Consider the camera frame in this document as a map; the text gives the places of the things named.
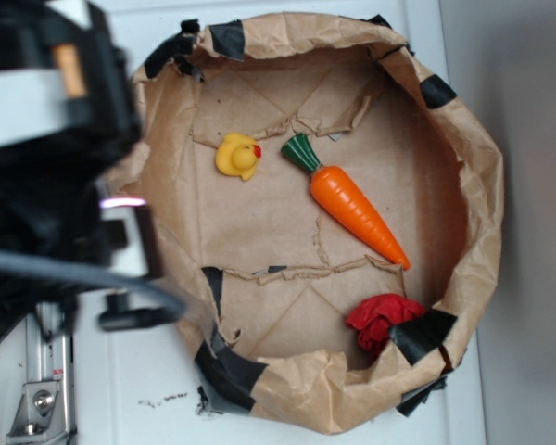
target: toy carrot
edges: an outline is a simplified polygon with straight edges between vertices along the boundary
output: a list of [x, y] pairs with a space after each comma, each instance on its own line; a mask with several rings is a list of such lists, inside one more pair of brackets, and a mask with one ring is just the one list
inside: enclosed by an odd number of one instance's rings
[[410, 269], [406, 254], [371, 202], [346, 172], [319, 162], [305, 134], [292, 137], [281, 151], [311, 175], [311, 195], [329, 214], [377, 253]]

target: red cloth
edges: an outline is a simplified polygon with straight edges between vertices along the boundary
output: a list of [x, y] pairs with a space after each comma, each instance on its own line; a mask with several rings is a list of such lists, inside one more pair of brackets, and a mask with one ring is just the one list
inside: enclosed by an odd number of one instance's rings
[[377, 360], [387, 341], [389, 327], [424, 315], [423, 306], [398, 294], [383, 294], [364, 300], [346, 319], [359, 332], [359, 345]]

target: black cable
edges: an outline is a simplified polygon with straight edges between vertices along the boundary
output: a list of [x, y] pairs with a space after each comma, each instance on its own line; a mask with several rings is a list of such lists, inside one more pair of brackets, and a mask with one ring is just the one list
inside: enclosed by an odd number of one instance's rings
[[168, 292], [138, 278], [112, 273], [102, 267], [0, 250], [0, 273], [32, 279], [58, 281], [91, 287], [125, 288], [150, 297], [163, 306], [170, 317], [179, 318], [185, 304]]

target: yellow rubber duck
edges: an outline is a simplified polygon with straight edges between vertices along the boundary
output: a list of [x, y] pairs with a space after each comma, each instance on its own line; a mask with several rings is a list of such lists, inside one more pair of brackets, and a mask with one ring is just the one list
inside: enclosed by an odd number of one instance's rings
[[229, 176], [250, 180], [256, 172], [261, 148], [257, 141], [240, 133], [228, 133], [216, 152], [216, 167]]

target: paper bag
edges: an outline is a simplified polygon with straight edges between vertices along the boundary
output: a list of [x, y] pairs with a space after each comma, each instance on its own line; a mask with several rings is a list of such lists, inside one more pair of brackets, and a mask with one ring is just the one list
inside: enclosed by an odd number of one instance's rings
[[[177, 286], [178, 323], [214, 411], [326, 434], [408, 413], [460, 362], [497, 283], [502, 160], [451, 88], [375, 23], [273, 14], [186, 22], [134, 77], [144, 140], [109, 175], [145, 198]], [[250, 181], [215, 167], [227, 133], [256, 138]], [[306, 133], [345, 169], [412, 266], [402, 271], [325, 213], [280, 154]], [[345, 325], [395, 292], [429, 311], [391, 329], [377, 362]]]

